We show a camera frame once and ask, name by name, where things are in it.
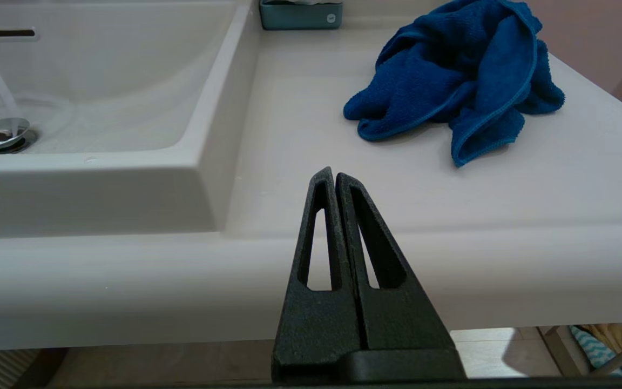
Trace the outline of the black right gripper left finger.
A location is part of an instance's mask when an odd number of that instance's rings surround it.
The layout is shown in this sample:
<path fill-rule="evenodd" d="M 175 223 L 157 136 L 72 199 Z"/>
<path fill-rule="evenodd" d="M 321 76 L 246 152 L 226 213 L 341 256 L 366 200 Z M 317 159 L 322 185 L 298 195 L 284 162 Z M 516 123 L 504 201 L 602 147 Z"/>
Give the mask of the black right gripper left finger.
<path fill-rule="evenodd" d="M 323 212 L 331 289 L 308 286 L 316 217 Z M 272 354 L 274 382 L 359 382 L 361 351 L 355 277 L 330 167 L 309 181 L 301 226 Z"/>

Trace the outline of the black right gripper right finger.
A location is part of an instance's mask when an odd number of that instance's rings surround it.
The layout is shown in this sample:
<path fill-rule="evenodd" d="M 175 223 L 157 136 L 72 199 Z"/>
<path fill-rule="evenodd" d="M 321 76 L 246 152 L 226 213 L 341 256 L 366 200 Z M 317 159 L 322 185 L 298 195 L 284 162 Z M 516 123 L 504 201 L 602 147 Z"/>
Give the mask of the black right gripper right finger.
<path fill-rule="evenodd" d="M 368 350 L 455 348 L 448 330 L 365 185 L 336 176 L 348 259 Z"/>

